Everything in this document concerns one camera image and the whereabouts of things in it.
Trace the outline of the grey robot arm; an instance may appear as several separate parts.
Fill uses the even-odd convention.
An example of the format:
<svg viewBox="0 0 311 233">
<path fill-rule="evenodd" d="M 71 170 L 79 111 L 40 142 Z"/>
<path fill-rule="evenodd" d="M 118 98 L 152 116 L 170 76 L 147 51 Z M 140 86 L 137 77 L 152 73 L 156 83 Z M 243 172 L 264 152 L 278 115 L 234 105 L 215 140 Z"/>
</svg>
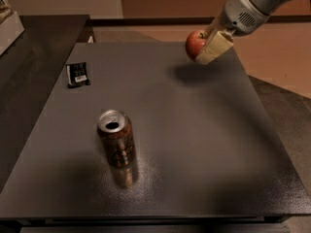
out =
<svg viewBox="0 0 311 233">
<path fill-rule="evenodd" d="M 206 28 L 207 42 L 194 61 L 207 65 L 233 47 L 233 38 L 250 35 L 283 4 L 292 0 L 226 0 L 222 11 Z"/>
</svg>

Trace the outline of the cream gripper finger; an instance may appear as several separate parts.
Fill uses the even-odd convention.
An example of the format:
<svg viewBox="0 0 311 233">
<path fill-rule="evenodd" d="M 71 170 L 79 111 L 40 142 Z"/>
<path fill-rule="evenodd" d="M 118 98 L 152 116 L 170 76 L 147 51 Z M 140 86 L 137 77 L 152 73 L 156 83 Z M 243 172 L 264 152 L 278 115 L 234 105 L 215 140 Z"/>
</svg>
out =
<svg viewBox="0 0 311 233">
<path fill-rule="evenodd" d="M 233 47 L 233 38 L 225 31 L 218 31 L 199 52 L 195 61 L 207 65 Z"/>
<path fill-rule="evenodd" d="M 215 35 L 218 31 L 222 31 L 224 28 L 221 24 L 221 16 L 217 15 L 213 21 L 206 27 L 205 35 L 207 37 Z"/>
</svg>

